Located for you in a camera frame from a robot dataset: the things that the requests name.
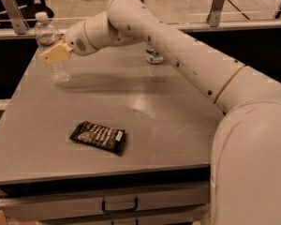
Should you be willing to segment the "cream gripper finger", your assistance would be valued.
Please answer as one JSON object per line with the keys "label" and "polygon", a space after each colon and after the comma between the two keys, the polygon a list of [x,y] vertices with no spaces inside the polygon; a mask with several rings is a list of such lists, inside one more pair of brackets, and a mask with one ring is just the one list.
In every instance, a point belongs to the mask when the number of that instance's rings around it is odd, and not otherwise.
{"label": "cream gripper finger", "polygon": [[66,43],[58,42],[39,55],[45,64],[63,62],[70,58],[73,49]]}

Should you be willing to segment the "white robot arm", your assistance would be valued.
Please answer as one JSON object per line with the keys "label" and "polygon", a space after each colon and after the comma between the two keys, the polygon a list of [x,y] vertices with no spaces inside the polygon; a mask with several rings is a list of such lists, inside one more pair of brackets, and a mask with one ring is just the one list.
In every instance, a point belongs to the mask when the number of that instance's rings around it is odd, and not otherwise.
{"label": "white robot arm", "polygon": [[281,225],[280,82],[159,21],[141,0],[110,0],[41,58],[51,64],[138,41],[225,114],[212,145],[212,225]]}

